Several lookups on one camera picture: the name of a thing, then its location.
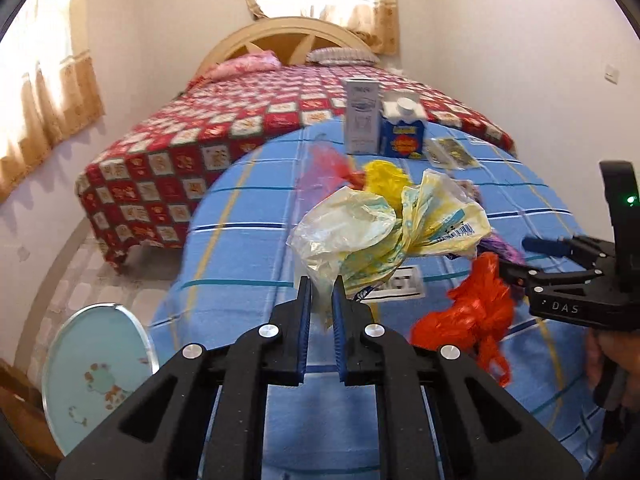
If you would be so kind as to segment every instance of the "pink pillow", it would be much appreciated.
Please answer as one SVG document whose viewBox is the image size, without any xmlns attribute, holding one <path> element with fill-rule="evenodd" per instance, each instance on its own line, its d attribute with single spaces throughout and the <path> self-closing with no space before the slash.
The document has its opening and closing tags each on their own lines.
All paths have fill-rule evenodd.
<svg viewBox="0 0 640 480">
<path fill-rule="evenodd" d="M 251 72 L 269 72 L 281 68 L 282 63 L 273 53 L 273 50 L 265 50 L 264 52 L 245 54 L 244 56 L 224 61 L 218 66 L 207 70 L 204 74 L 204 79 L 207 81 L 222 81 Z"/>
</svg>

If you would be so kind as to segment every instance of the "person's hand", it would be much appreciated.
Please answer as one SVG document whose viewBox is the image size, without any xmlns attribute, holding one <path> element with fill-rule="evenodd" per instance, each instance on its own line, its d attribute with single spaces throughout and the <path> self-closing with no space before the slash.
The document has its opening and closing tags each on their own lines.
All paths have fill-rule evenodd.
<svg viewBox="0 0 640 480">
<path fill-rule="evenodd" d="M 602 378 L 604 356 L 629 372 L 622 406 L 640 411 L 640 334 L 628 332 L 587 332 L 587 378 L 595 388 Z"/>
</svg>

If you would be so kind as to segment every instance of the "carton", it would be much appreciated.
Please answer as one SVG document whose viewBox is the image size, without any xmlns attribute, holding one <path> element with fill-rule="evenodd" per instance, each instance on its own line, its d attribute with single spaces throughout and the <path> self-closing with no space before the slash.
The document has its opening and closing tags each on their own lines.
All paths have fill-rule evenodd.
<svg viewBox="0 0 640 480">
<path fill-rule="evenodd" d="M 380 155 L 422 158 L 427 113 L 416 92 L 388 91 L 382 96 Z"/>
<path fill-rule="evenodd" d="M 347 94 L 345 152 L 375 154 L 380 135 L 380 83 L 371 78 L 350 78 L 343 84 Z"/>
</svg>

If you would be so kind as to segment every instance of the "blue tablecloth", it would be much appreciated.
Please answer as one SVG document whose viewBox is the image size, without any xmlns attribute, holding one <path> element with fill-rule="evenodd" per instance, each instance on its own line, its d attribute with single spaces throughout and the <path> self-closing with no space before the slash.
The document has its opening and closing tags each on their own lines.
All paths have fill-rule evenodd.
<svg viewBox="0 0 640 480">
<path fill-rule="evenodd" d="M 294 187 L 308 147 L 322 135 L 343 151 L 342 124 L 330 121 L 273 139 L 236 162 L 209 189 L 190 225 L 178 280 L 160 306 L 151 336 L 161 363 L 190 342 L 227 345 L 265 322 L 272 307 L 296 295 L 293 258 L 285 241 L 302 212 Z M 580 228 L 553 190 L 529 168 L 486 142 L 437 124 L 430 137 L 455 137 L 481 168 L 455 171 L 481 189 L 494 227 L 520 247 L 525 235 L 556 238 Z M 355 156 L 362 165 L 377 156 Z M 392 159 L 420 182 L 423 160 Z M 567 261 L 527 254 L 536 266 L 576 270 Z M 372 303 L 375 317 L 408 335 L 431 310 L 450 305 L 446 292 L 469 271 L 463 258 L 411 258 L 404 266 L 421 281 L 407 298 Z M 502 342 L 513 381 L 508 391 L 587 470 L 600 441 L 602 411 L 583 373 L 583 329 L 533 319 L 525 303 Z M 305 383 L 271 386 L 263 478 L 377 478 L 378 430 L 372 387 L 346 388 L 335 371 L 333 334 L 312 318 Z"/>
</svg>

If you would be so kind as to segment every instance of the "headboard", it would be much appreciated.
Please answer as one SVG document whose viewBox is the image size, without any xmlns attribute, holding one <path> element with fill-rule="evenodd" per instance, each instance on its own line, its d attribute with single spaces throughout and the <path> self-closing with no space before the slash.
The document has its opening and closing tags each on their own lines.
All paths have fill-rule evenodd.
<svg viewBox="0 0 640 480">
<path fill-rule="evenodd" d="M 202 60 L 196 76 L 213 63 L 263 50 L 273 50 L 285 65 L 304 64 L 306 54 L 326 46 L 370 51 L 355 34 L 333 23 L 295 16 L 263 18 L 220 41 Z"/>
</svg>

